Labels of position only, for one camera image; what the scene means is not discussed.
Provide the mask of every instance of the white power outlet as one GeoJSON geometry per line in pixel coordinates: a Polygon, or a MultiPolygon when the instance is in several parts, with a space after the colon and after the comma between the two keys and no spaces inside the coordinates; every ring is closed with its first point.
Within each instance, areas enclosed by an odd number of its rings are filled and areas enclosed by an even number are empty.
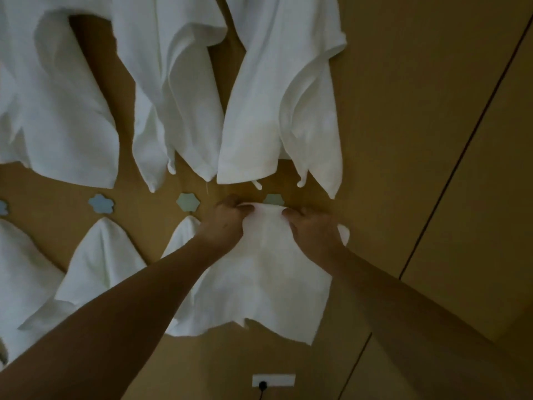
{"type": "Polygon", "coordinates": [[[252,375],[252,387],[259,387],[259,383],[265,381],[268,387],[294,386],[296,375],[270,374],[252,375]]]}

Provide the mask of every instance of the black line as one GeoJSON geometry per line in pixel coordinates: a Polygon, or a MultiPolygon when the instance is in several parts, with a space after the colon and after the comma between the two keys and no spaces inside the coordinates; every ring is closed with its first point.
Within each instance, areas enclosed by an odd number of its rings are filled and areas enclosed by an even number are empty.
{"type": "Polygon", "coordinates": [[[492,100],[494,99],[494,96],[498,92],[498,89],[499,89],[500,85],[502,84],[502,81],[505,78],[505,75],[507,74],[507,72],[509,70],[509,67],[513,63],[513,60],[514,60],[514,58],[516,56],[516,53],[518,52],[518,49],[520,49],[520,45],[522,45],[522,41],[524,40],[524,38],[526,37],[526,34],[529,31],[529,28],[531,26],[531,22],[533,22],[533,14],[530,16],[528,24],[526,25],[526,28],[524,29],[524,31],[522,33],[522,36],[518,40],[518,43],[516,44],[516,46],[514,48],[514,51],[513,51],[513,54],[511,55],[511,58],[507,62],[507,65],[505,66],[502,74],[500,75],[500,77],[498,79],[498,82],[496,83],[496,86],[492,90],[492,93],[490,94],[490,97],[489,97],[487,103],[485,104],[485,107],[483,108],[483,111],[481,112],[481,115],[480,115],[479,119],[477,120],[477,123],[476,123],[476,125],[474,127],[474,130],[470,134],[470,137],[469,137],[468,141],[466,142],[465,147],[463,148],[463,151],[461,152],[461,155],[459,156],[459,159],[455,163],[454,169],[451,170],[450,177],[448,177],[448,180],[446,181],[446,184],[444,185],[444,188],[443,188],[443,190],[441,191],[441,193],[439,195],[439,199],[436,200],[435,206],[433,207],[433,210],[431,210],[431,213],[430,213],[430,216],[429,216],[428,220],[424,224],[424,227],[422,228],[422,231],[420,232],[420,235],[416,239],[415,246],[413,247],[413,250],[411,251],[411,253],[409,255],[409,258],[405,262],[405,265],[403,266],[403,269],[402,269],[398,279],[402,278],[403,273],[405,272],[405,270],[407,269],[407,267],[408,267],[408,265],[409,265],[409,263],[411,261],[411,258],[413,258],[413,255],[415,254],[415,251],[418,248],[418,244],[420,244],[420,241],[422,240],[422,237],[423,237],[424,233],[426,232],[426,229],[428,228],[428,225],[430,224],[431,219],[433,218],[433,215],[435,215],[436,209],[439,206],[440,201],[442,200],[442,198],[444,196],[444,193],[446,193],[446,190],[448,189],[448,186],[450,185],[451,179],[454,177],[455,172],[457,171],[457,168],[459,168],[459,164],[461,164],[461,161],[463,160],[463,157],[464,157],[464,155],[466,153],[466,150],[468,149],[468,147],[470,145],[470,142],[472,141],[472,139],[474,139],[474,136],[476,135],[476,132],[477,132],[477,129],[479,128],[479,125],[481,125],[481,122],[483,121],[483,118],[484,118],[485,114],[487,113],[487,111],[488,111],[488,109],[490,107],[490,104],[492,104],[492,100]]]}
{"type": "Polygon", "coordinates": [[[350,379],[351,379],[351,377],[353,375],[353,371],[356,370],[356,366],[359,363],[359,360],[361,359],[361,357],[363,356],[363,352],[366,349],[366,346],[368,345],[368,342],[370,341],[371,337],[372,337],[372,333],[370,333],[368,335],[367,340],[364,342],[363,348],[361,349],[361,352],[359,352],[359,356],[357,357],[356,362],[353,364],[352,370],[350,371],[350,374],[348,375],[348,378],[346,379],[346,383],[344,383],[344,386],[342,387],[342,390],[339,393],[339,395],[337,397],[337,400],[341,400],[341,397],[342,397],[342,395],[344,393],[344,390],[346,389],[346,386],[348,386],[348,382],[350,382],[350,379]]]}

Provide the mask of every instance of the person's left hand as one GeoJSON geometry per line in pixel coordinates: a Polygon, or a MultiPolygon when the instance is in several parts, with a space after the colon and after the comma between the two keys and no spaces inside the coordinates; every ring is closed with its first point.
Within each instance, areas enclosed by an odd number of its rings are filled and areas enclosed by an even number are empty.
{"type": "Polygon", "coordinates": [[[198,228],[195,238],[214,249],[219,256],[236,246],[243,236],[243,219],[255,209],[252,205],[237,206],[241,201],[235,194],[225,197],[198,228]]]}

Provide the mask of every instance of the person's left arm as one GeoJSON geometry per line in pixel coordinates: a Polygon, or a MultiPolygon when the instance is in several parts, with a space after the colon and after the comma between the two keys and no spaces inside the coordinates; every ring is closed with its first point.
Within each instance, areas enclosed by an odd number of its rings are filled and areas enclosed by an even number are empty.
{"type": "Polygon", "coordinates": [[[253,206],[219,202],[182,248],[98,296],[0,373],[3,400],[120,399],[200,275],[243,235],[253,206]]]}

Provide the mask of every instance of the black cable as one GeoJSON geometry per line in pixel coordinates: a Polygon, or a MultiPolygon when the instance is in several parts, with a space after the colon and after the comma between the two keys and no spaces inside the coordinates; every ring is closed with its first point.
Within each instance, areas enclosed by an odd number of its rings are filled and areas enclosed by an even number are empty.
{"type": "Polygon", "coordinates": [[[259,400],[263,398],[263,393],[265,390],[267,390],[267,383],[263,380],[259,382],[259,390],[261,390],[261,396],[259,396],[259,400]]]}

